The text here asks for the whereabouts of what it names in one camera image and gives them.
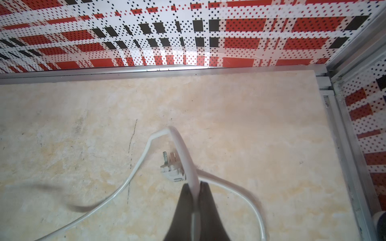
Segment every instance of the metal prong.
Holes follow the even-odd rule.
[[[165,165],[167,165],[168,164],[168,153],[163,152],[163,154],[164,154],[164,163],[165,163]]]

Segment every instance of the electrical plug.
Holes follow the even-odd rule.
[[[179,182],[186,180],[182,163],[177,160],[174,152],[170,153],[170,160],[168,154],[164,154],[164,164],[161,166],[161,173],[172,182]]]

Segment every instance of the aluminum frame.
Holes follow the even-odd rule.
[[[369,209],[368,199],[366,198],[367,196],[364,192],[360,177],[363,173],[358,173],[356,165],[358,156],[355,150],[359,150],[360,152],[360,149],[354,149],[352,146],[353,142],[350,140],[349,135],[350,130],[347,130],[351,127],[351,124],[348,125],[345,121],[346,115],[343,113],[344,111],[341,111],[342,106],[339,105],[339,102],[341,102],[339,95],[335,96],[334,91],[331,90],[321,91],[321,95],[326,103],[328,123],[334,138],[361,239],[363,241],[377,241],[375,226],[372,222],[372,214],[377,210],[373,209],[371,211]]]
[[[354,69],[372,54],[379,53],[386,45],[386,7],[384,7],[367,27],[328,64],[332,82]]]
[[[271,71],[313,70],[317,76],[327,73],[324,64],[218,68],[209,66],[163,65],[112,67],[99,69],[77,69],[59,71],[41,71],[27,73],[0,74],[0,84],[56,83],[63,81],[109,80],[131,78],[153,78],[172,76],[192,76],[208,74],[256,73]]]

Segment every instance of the patterned wall panel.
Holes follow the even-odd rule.
[[[386,211],[386,58],[342,86],[367,169]]]
[[[362,0],[2,0],[0,73],[324,64],[384,5]]]

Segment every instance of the power cord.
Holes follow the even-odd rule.
[[[101,202],[99,205],[97,205],[94,209],[92,209],[91,211],[87,212],[86,214],[84,214],[80,218],[76,219],[75,221],[67,224],[66,226],[64,226],[64,227],[62,227],[62,228],[60,228],[60,229],[58,229],[58,230],[56,230],[56,231],[54,231],[54,232],[52,232],[50,234],[47,234],[44,237],[41,237],[41,238],[37,239],[36,241],[49,240],[50,238],[55,237],[59,233],[69,230],[70,228],[76,226],[81,221],[83,221],[86,218],[88,218],[91,214],[93,214],[96,211],[98,211],[98,209],[103,207],[105,204],[107,204],[113,198],[115,198],[118,194],[120,194],[127,187],[127,185],[130,183],[130,181],[133,179],[133,176],[135,175],[135,173],[137,172],[138,168],[140,167],[140,165],[144,161],[145,156],[146,156],[146,154],[149,151],[149,148],[151,146],[151,142],[154,139],[156,139],[156,138],[158,138],[160,136],[166,135],[166,134],[170,134],[171,135],[172,140],[173,140],[173,142],[174,142],[174,144],[176,146],[178,155],[180,156],[181,163],[182,163],[184,172],[186,174],[186,180],[188,181],[188,185],[189,185],[192,197],[193,197],[193,203],[196,203],[197,200],[198,200],[198,194],[200,192],[200,182],[199,182],[199,179],[204,181],[204,182],[217,185],[219,187],[222,187],[222,188],[224,188],[224,189],[226,189],[228,191],[231,191],[231,192],[237,194],[238,196],[240,196],[242,199],[244,199],[252,207],[252,209],[255,212],[255,215],[257,217],[257,221],[259,222],[260,240],[261,241],[266,241],[266,233],[265,233],[264,223],[263,223],[262,217],[260,215],[260,212],[257,209],[257,207],[254,204],[254,202],[252,201],[252,199],[249,198],[245,193],[243,193],[243,191],[240,191],[240,189],[235,189],[234,187],[229,185],[230,184],[229,182],[227,184],[227,183],[225,183],[225,181],[221,181],[221,179],[219,180],[219,178],[217,178],[217,180],[216,180],[216,179],[213,178],[214,176],[211,177],[210,174],[209,175],[205,175],[204,172],[202,172],[200,170],[196,170],[196,168],[194,167],[194,163],[193,163],[193,161],[192,161],[192,159],[190,157],[189,151],[188,151],[188,149],[187,149],[187,147],[186,147],[186,145],[185,145],[181,135],[179,134],[178,130],[175,127],[173,127],[173,126],[169,126],[169,127],[165,128],[165,129],[162,129],[162,130],[160,130],[158,132],[155,132],[155,133],[150,135],[150,137],[149,137],[149,139],[148,139],[148,141],[146,143],[145,150],[142,153],[141,157],[139,158],[139,160],[138,160],[137,164],[135,165],[134,169],[130,173],[129,177],[125,180],[125,182],[113,194],[111,194],[103,202]],[[196,225],[196,228],[198,230],[194,230],[194,231],[192,230],[192,233],[200,233],[199,232],[199,230],[200,230],[199,225]]]

